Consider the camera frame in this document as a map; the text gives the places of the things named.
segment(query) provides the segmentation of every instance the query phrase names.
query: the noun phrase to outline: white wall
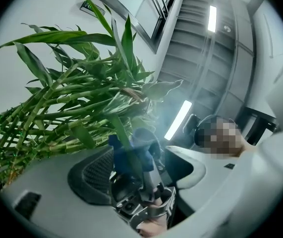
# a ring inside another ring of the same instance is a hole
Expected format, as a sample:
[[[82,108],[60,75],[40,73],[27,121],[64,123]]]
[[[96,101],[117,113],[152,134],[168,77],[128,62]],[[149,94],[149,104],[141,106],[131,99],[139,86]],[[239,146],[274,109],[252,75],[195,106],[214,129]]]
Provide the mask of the white wall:
[[[101,26],[98,19],[79,10],[84,0],[15,0],[5,11],[0,20],[0,45],[23,36],[33,34],[33,30],[20,23],[36,24],[38,26],[54,26],[57,24],[64,30],[67,27],[76,29],[76,24],[87,33],[107,33]],[[98,6],[103,4],[98,0],[92,0]],[[134,42],[134,53],[143,61],[147,70],[155,70],[159,74],[168,44],[174,29],[175,14],[178,13],[182,0],[176,1],[176,8],[173,8],[168,25],[157,54],[154,54],[147,44],[137,35]],[[113,12],[117,20],[119,34],[124,29],[124,20]],[[110,23],[111,16],[106,11],[105,18]],[[60,64],[51,54],[51,49],[45,44],[27,45],[43,62],[45,67],[60,69]],[[112,47],[96,45],[101,52],[101,57],[107,57]],[[79,57],[76,51],[67,50],[70,55]],[[0,50],[0,112],[18,105],[30,97],[28,90],[24,88],[29,80],[35,77],[24,65],[16,53],[15,47],[6,47]]]
[[[274,80],[283,67],[283,22],[267,0],[258,8],[253,19],[257,60],[247,106],[275,117],[265,97],[272,90]]]

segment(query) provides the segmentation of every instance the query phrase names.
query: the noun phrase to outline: fluorescent light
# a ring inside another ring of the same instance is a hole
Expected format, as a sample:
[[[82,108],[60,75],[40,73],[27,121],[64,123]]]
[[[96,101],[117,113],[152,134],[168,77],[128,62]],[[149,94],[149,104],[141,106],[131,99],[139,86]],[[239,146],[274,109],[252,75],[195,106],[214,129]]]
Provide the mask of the fluorescent light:
[[[216,31],[216,15],[217,15],[217,8],[215,6],[210,6],[209,25],[207,27],[207,30],[211,32]]]
[[[192,103],[189,101],[184,101],[179,113],[177,113],[176,118],[174,119],[170,129],[165,135],[165,139],[171,140],[173,135],[176,133],[177,129],[180,127],[182,121],[184,120],[187,112],[189,112],[190,108],[192,106]]]

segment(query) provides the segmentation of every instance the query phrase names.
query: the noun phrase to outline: hair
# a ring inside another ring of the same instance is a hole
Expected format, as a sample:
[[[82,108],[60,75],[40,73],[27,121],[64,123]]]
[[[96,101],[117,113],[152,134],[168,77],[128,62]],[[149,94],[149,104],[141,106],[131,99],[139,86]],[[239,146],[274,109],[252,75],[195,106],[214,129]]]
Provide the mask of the hair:
[[[194,132],[194,143],[199,146],[203,147],[202,142],[204,142],[204,139],[206,136],[211,136],[213,129],[216,129],[216,124],[218,120],[222,120],[225,122],[233,123],[235,122],[232,119],[226,119],[221,116],[215,116],[215,115],[210,115],[202,119],[196,126],[195,132]]]

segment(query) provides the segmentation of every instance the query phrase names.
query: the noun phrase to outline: hand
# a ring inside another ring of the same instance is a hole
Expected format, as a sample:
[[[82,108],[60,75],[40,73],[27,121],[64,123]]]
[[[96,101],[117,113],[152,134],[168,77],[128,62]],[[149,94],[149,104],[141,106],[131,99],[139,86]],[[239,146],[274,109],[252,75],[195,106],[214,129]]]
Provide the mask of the hand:
[[[148,207],[159,207],[162,204],[160,198],[158,198],[154,204],[148,205]],[[142,223],[140,223],[137,227],[139,229],[139,234],[143,237],[153,237],[163,232],[167,231],[167,215],[164,214],[163,216],[148,219]]]

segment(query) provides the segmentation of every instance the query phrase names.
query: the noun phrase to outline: mesh panel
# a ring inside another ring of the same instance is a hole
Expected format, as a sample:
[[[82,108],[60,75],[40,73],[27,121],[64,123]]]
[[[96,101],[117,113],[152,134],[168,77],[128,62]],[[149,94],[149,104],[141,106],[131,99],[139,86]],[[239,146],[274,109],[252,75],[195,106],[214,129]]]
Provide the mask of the mesh panel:
[[[109,181],[112,170],[113,153],[110,151],[85,167],[83,179],[91,187],[104,194],[109,194]]]

